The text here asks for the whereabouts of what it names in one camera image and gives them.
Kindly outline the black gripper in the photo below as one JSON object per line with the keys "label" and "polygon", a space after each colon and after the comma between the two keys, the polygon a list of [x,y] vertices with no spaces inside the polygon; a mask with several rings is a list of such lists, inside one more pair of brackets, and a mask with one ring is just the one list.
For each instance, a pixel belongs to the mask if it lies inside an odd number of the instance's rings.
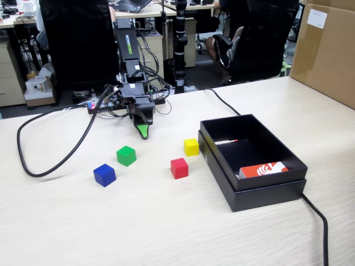
{"label": "black gripper", "polygon": [[121,105],[133,104],[131,113],[134,127],[140,137],[146,140],[149,136],[149,126],[153,124],[155,103],[150,102],[146,95],[144,83],[125,83],[120,88]]}

